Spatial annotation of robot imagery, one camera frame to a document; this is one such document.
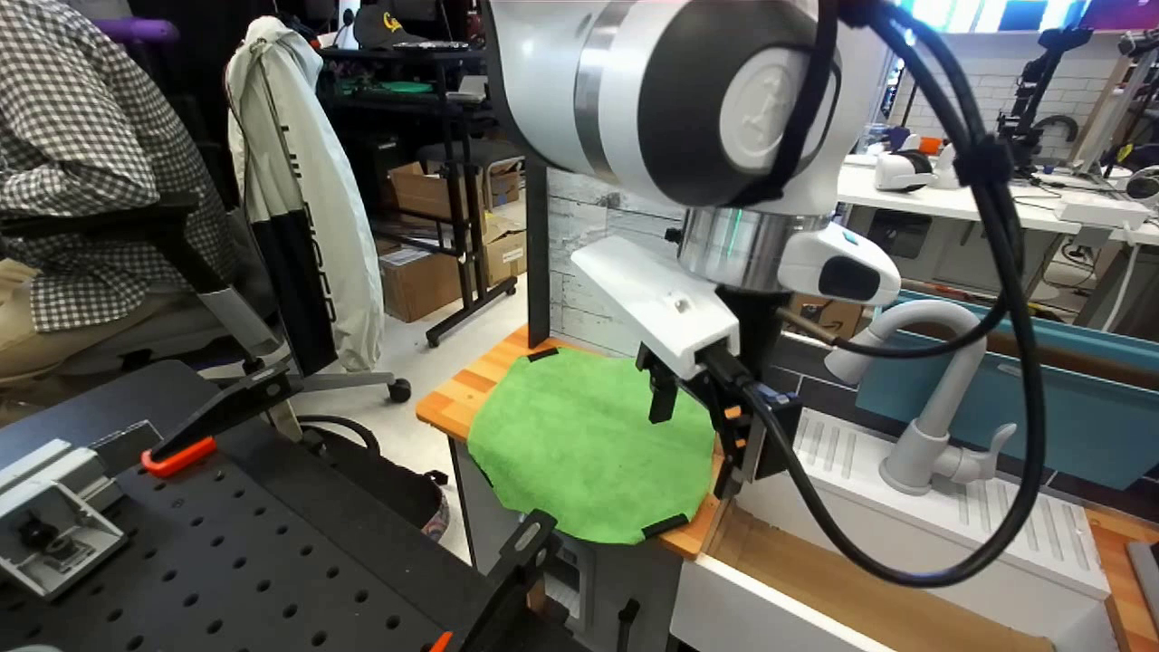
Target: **green towel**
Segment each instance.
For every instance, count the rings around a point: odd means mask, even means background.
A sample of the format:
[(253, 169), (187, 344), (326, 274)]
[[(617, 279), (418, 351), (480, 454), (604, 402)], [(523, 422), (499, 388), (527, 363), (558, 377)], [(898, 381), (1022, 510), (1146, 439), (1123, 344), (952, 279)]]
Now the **green towel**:
[(642, 544), (664, 521), (693, 521), (715, 483), (705, 411), (682, 395), (674, 422), (648, 424), (648, 402), (648, 373), (625, 359), (523, 359), (466, 450), (507, 510), (546, 510), (590, 544)]

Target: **floor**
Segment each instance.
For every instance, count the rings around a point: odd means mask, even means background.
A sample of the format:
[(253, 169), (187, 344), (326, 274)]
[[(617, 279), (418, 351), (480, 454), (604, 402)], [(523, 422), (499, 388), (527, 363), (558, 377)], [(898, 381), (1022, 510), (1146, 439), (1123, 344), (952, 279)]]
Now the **floor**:
[[(433, 392), (442, 381), (448, 381), (459, 366), (474, 363), (484, 354), (494, 344), (499, 344), (512, 329), (524, 328), (524, 283), (519, 283), (514, 299), (505, 299), (466, 320), (459, 329), (454, 329), (439, 347), (426, 347), (426, 329), (456, 307), (442, 307), (420, 324), (400, 324), (392, 320), (392, 354), (387, 371), (404, 377), (412, 383), (412, 402), (410, 407), (384, 407), (384, 392), (314, 392), (294, 399), (298, 415), (337, 415), (337, 417), (354, 417), (366, 424), (384, 458), (392, 458), (401, 466), (412, 470), (447, 470), (454, 474), (454, 458), (447, 434), (418, 422), (418, 399)], [(447, 488), (448, 500), (448, 528), (442, 535), (442, 546), (454, 551), (472, 564), (472, 546), (465, 534), (465, 510), (456, 486)]]

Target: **white cloth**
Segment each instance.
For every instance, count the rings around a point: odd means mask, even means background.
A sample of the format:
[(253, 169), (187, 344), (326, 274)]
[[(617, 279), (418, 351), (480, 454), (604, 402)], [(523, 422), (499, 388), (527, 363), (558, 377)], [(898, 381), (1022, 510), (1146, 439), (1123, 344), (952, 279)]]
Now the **white cloth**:
[(314, 98), (322, 58), (278, 17), (257, 17), (226, 68), (229, 150), (253, 224), (303, 210), (344, 373), (384, 366), (384, 291), (351, 162)]

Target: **wooden tabletop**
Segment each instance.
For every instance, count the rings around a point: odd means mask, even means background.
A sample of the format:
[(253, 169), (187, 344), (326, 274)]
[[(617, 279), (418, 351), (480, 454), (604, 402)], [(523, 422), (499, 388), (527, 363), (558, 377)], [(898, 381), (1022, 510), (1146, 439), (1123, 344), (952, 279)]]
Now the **wooden tabletop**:
[[(514, 329), (507, 342), (499, 342), (494, 351), (465, 366), (454, 381), (433, 388), (420, 399), (418, 415), (432, 429), (447, 430), (448, 439), (466, 442), (474, 415), (484, 407), (494, 388), (507, 377), (507, 371), (544, 347), (566, 347), (563, 342), (544, 342), (540, 347), (527, 347), (527, 329)], [(723, 504), (705, 498), (694, 520), (683, 528), (664, 534), (664, 544), (683, 558), (694, 558), (710, 546), (716, 521), (723, 515)]]
[(1159, 528), (1118, 510), (1090, 507), (1090, 528), (1100, 558), (1100, 571), (1109, 571), (1113, 597), (1109, 611), (1118, 634), (1118, 644), (1129, 652), (1159, 650), (1159, 623), (1147, 611), (1147, 597), (1138, 586), (1125, 544), (1146, 539), (1159, 544)]

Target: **black optical breadboard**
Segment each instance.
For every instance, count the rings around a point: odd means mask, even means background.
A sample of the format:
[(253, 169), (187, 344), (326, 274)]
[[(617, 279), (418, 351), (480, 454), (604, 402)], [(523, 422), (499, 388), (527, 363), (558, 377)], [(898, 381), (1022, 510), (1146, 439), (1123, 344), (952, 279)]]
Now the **black optical breadboard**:
[(439, 634), (226, 458), (119, 488), (128, 546), (53, 603), (0, 584), (0, 650), (420, 652)]

